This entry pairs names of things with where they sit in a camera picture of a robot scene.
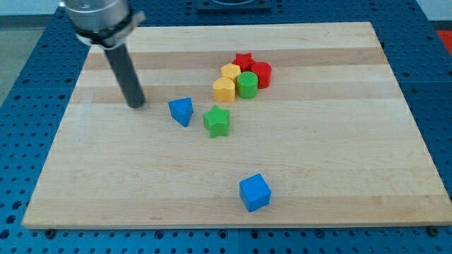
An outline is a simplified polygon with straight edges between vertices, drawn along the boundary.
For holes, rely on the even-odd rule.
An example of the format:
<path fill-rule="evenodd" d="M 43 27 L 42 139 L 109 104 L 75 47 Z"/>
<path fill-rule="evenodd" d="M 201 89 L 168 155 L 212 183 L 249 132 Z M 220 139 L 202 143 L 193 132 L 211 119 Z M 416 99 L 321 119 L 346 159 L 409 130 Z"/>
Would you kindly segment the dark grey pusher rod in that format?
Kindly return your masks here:
<path fill-rule="evenodd" d="M 145 95 L 126 45 L 105 50 L 105 55 L 128 106 L 134 109 L 143 106 Z"/>

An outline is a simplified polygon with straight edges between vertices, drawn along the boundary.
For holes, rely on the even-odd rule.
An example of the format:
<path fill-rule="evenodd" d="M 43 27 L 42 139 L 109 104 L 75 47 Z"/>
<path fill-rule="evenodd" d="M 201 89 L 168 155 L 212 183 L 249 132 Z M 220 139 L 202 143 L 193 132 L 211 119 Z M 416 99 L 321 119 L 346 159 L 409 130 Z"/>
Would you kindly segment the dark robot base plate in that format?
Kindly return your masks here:
<path fill-rule="evenodd" d="M 195 0 L 198 12 L 271 10 L 272 0 Z"/>

